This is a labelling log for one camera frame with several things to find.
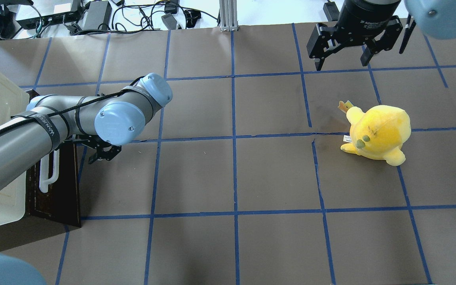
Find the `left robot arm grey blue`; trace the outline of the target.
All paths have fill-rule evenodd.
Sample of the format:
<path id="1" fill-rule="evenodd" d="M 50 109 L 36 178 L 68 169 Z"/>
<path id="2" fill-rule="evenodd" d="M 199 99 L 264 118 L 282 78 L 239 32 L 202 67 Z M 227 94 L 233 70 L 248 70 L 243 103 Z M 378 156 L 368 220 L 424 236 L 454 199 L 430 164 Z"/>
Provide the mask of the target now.
<path id="1" fill-rule="evenodd" d="M 108 95 L 31 99 L 0 125 L 0 190 L 72 136 L 98 137 L 103 148 L 132 142 L 172 99 L 172 88 L 156 73 Z"/>

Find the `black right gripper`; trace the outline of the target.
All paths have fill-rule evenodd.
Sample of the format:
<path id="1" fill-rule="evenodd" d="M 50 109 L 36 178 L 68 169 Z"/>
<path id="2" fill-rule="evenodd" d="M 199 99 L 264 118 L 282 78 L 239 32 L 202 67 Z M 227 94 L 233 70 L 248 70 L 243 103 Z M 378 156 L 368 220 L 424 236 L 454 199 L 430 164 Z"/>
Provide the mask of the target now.
<path id="1" fill-rule="evenodd" d="M 306 44 L 315 70 L 321 71 L 325 59 L 347 47 L 365 46 L 360 58 L 367 67 L 373 56 L 391 50 L 403 25 L 394 12 L 399 0 L 345 0 L 337 23 L 329 27 L 318 23 Z"/>

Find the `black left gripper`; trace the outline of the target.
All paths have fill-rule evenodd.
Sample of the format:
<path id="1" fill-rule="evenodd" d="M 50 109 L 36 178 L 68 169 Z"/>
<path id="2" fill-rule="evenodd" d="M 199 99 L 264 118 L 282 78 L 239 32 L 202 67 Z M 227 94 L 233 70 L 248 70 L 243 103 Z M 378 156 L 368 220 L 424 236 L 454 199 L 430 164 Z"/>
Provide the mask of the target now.
<path id="1" fill-rule="evenodd" d="M 112 161 L 122 150 L 121 146 L 111 146 L 105 150 L 104 141 L 97 135 L 73 135 L 71 140 L 74 144 L 82 144 L 96 150 L 89 157 L 88 164 L 90 165 L 100 160 Z"/>

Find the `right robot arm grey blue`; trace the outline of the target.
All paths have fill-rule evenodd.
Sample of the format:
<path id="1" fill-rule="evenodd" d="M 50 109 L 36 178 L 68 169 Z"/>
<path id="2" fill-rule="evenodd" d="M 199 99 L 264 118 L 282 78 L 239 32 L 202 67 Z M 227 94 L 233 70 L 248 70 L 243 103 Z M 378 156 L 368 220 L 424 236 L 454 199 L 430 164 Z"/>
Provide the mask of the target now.
<path id="1" fill-rule="evenodd" d="M 391 50 L 404 34 L 399 53 L 407 47 L 415 27 L 440 40 L 456 38 L 456 0 L 406 0 L 405 24 L 395 15 L 399 0 L 346 0 L 334 27 L 318 23 L 306 44 L 316 70 L 322 70 L 325 59 L 338 51 L 364 46 L 360 58 L 367 66 L 373 56 Z"/>

